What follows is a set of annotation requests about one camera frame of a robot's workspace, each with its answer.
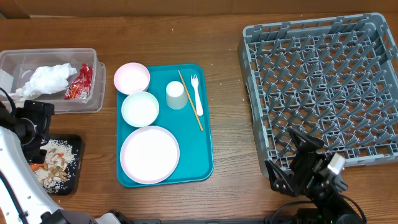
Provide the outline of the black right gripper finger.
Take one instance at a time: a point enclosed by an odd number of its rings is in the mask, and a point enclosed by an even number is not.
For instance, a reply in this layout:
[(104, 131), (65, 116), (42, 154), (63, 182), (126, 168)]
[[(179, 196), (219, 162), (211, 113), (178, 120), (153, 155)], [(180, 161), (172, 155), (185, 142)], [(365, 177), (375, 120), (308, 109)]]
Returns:
[(287, 132), (298, 152), (315, 152), (321, 149), (325, 144), (323, 140), (298, 131), (292, 127), (287, 128)]
[(271, 189), (284, 195), (295, 196), (295, 182), (272, 161), (265, 161)]

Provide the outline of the white napkin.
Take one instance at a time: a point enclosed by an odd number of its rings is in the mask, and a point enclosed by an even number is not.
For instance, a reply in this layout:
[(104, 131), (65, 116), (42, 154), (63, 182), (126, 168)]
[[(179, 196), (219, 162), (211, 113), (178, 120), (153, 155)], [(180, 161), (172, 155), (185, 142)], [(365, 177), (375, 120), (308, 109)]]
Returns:
[(22, 88), (18, 88), (10, 96), (14, 100), (34, 100), (41, 95), (51, 95), (66, 90), (68, 78), (77, 73), (69, 63), (53, 67), (39, 67)]

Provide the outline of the red snack wrapper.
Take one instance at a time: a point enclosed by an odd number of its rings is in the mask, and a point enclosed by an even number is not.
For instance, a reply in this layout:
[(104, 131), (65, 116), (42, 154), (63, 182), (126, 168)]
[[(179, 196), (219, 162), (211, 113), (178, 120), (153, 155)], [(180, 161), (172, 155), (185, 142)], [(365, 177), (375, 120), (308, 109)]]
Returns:
[(70, 84), (65, 92), (65, 100), (85, 100), (89, 96), (93, 79), (93, 67), (82, 64), (80, 74)]

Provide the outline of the light green bowl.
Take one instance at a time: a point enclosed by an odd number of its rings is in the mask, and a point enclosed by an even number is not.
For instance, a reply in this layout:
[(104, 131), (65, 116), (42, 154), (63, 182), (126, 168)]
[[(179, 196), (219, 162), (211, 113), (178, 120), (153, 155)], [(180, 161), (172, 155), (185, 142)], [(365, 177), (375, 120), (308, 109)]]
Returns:
[(160, 111), (156, 97), (146, 91), (127, 96), (121, 107), (121, 114), (130, 126), (141, 128), (152, 124)]

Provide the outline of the white cup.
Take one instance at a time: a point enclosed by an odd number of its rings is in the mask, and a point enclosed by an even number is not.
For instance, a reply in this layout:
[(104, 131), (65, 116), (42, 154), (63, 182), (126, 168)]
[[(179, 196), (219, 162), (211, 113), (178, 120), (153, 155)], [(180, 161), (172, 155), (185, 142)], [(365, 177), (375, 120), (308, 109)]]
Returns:
[(187, 104), (185, 87), (181, 82), (172, 81), (166, 86), (167, 105), (173, 110), (180, 110)]

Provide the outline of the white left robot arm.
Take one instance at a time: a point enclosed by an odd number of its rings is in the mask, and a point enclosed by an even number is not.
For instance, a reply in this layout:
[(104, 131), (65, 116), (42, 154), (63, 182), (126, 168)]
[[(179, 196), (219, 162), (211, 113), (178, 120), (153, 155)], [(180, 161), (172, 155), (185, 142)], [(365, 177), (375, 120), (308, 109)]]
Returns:
[(54, 105), (26, 101), (21, 108), (1, 106), (1, 210), (8, 223), (129, 223), (110, 210), (99, 218), (64, 210), (47, 194), (28, 161), (40, 152)]

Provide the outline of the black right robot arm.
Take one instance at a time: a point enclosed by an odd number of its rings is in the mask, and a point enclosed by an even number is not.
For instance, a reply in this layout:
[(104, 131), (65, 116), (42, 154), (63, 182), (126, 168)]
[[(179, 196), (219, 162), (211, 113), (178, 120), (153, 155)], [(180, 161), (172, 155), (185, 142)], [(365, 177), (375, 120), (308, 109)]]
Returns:
[(300, 205), (313, 204), (315, 208), (300, 208), (289, 223), (366, 223), (367, 218), (360, 206), (342, 194), (348, 185), (341, 173), (345, 169), (346, 159), (336, 153), (329, 156), (319, 154), (317, 150), (324, 141), (294, 128), (287, 129), (296, 147), (296, 154), (290, 163), (291, 174), (285, 173), (271, 161), (265, 161), (271, 189), (284, 195), (306, 196), (308, 201), (296, 201), (280, 207), (270, 222), (278, 223), (278, 214), (284, 209)]

